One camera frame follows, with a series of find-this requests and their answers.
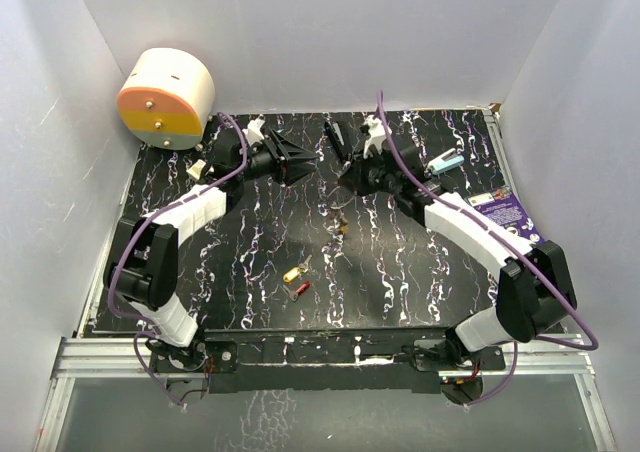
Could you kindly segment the metal keyring with keys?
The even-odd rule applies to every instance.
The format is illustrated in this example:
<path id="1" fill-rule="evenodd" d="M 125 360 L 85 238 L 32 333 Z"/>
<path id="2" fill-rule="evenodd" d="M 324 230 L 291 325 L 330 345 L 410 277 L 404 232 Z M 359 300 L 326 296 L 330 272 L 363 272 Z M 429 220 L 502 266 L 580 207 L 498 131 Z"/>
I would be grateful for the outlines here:
<path id="1" fill-rule="evenodd" d="M 336 188 L 328 202 L 328 231 L 333 235 L 344 236 L 349 228 L 346 208 L 352 202 L 353 195 L 346 189 Z"/>

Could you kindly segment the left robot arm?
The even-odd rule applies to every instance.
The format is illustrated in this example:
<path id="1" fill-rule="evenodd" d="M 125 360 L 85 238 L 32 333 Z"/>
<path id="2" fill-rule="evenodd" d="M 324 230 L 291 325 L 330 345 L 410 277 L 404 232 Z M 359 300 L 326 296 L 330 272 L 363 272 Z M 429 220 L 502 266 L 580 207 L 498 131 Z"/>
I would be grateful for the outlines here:
<path id="1" fill-rule="evenodd" d="M 176 294 L 179 249 L 196 232 L 228 214 L 244 193 L 244 185 L 262 177 L 292 185 L 314 170 L 318 154 L 267 131 L 219 133 L 212 150 L 194 163 L 194 186 L 170 204 L 147 214 L 118 221 L 103 275 L 111 312 L 125 317 L 117 298 L 133 307 L 129 318 L 141 320 L 153 338 L 173 346 L 171 357 L 194 371 L 207 348 L 196 340 L 196 320 Z"/>

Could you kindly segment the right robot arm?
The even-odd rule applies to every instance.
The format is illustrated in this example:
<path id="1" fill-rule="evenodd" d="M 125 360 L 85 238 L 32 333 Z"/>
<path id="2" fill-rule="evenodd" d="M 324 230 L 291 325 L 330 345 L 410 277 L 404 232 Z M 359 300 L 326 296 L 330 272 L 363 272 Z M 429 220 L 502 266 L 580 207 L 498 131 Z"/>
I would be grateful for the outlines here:
<path id="1" fill-rule="evenodd" d="M 435 231 L 482 265 L 496 280 L 493 306 L 470 315 L 445 333 L 434 347 L 453 366 L 466 369 L 482 350 L 517 341 L 527 343 L 559 323 L 577 305 L 566 256 L 552 241 L 533 244 L 472 208 L 448 178 L 424 173 L 415 147 L 401 151 L 408 174 L 389 148 L 356 152 L 339 178 L 358 196 L 385 192 L 408 217 Z"/>

